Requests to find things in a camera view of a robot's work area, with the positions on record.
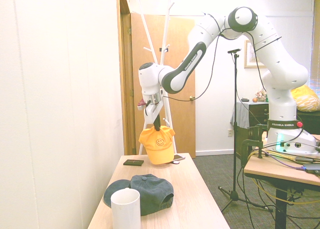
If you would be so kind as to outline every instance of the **wooden door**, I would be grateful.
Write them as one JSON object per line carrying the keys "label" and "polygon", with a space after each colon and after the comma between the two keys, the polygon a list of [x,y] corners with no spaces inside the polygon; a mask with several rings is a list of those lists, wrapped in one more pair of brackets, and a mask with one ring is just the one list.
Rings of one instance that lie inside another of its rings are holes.
{"label": "wooden door", "polygon": [[[165,16],[145,15],[147,27],[150,32],[152,44],[160,63]],[[165,53],[164,64],[177,68],[189,51],[188,34],[195,26],[193,19],[171,17],[168,26],[166,44],[170,44]],[[141,86],[139,83],[138,70],[144,63],[154,62],[152,53],[144,49],[150,48],[147,35],[140,14],[131,14],[132,33],[132,64],[133,64],[133,88],[134,88],[134,118],[135,118],[135,141],[136,150],[139,152],[139,136],[144,127],[144,113],[138,110],[137,104],[142,99]],[[184,89],[178,94],[169,94],[169,97],[189,100],[195,96],[195,74],[192,73]],[[169,100],[173,130],[175,131],[175,144],[178,153],[189,153],[192,158],[196,157],[196,109],[195,102]],[[161,125],[166,125],[162,120],[165,117],[164,107],[160,113]]]}

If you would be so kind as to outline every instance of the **gray cloth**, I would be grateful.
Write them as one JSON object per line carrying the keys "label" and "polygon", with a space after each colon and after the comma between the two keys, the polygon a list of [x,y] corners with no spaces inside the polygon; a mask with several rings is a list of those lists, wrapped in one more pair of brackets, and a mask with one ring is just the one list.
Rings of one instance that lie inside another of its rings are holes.
{"label": "gray cloth", "polygon": [[[268,104],[268,102],[236,102],[236,123],[240,128],[248,128],[249,125],[249,105],[253,104]],[[235,122],[235,107],[233,106],[233,112],[230,119],[230,124],[233,126]]]}
{"label": "gray cloth", "polygon": [[121,179],[110,184],[103,195],[104,203],[111,207],[111,195],[124,188],[132,188],[140,193],[141,216],[169,208],[174,201],[172,184],[166,179],[147,174],[134,175],[131,181]]}

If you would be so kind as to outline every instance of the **white paper cup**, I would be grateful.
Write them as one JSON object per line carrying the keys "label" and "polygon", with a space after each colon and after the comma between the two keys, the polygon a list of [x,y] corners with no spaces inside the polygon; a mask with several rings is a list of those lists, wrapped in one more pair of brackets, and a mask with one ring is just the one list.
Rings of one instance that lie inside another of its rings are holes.
{"label": "white paper cup", "polygon": [[111,195],[113,229],[141,229],[140,193],[131,188]]}

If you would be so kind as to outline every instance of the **tripod stand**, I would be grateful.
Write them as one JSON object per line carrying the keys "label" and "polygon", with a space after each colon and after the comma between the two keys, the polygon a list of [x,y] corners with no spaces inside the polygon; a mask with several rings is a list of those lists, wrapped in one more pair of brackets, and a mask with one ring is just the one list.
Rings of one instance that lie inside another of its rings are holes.
{"label": "tripod stand", "polygon": [[239,55],[237,54],[237,52],[239,52],[241,49],[235,49],[235,50],[230,50],[228,51],[229,54],[234,54],[234,123],[233,123],[233,189],[232,190],[225,190],[223,189],[221,186],[218,186],[218,189],[223,192],[226,193],[230,196],[230,200],[229,202],[222,208],[221,212],[223,212],[232,202],[236,202],[236,201],[241,201],[241,202],[245,202],[248,203],[250,205],[253,205],[257,208],[263,208],[263,209],[267,209],[270,210],[268,207],[264,206],[264,205],[259,205],[256,203],[253,203],[251,201],[245,200],[245,199],[241,199],[238,196],[238,193],[236,191],[236,177],[237,177],[237,166],[236,166],[236,162],[237,162],[237,154],[236,154],[236,138],[237,138],[237,58],[239,57]]}

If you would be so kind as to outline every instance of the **gray cap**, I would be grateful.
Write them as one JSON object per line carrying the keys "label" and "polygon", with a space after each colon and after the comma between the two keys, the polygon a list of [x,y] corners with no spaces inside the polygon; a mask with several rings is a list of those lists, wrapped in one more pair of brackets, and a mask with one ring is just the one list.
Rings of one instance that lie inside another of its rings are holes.
{"label": "gray cap", "polygon": [[134,175],[129,180],[117,180],[110,184],[103,195],[104,203],[111,207],[111,195],[121,189],[132,188],[140,193],[141,216],[171,207],[174,201],[174,187],[166,179],[152,174]]}

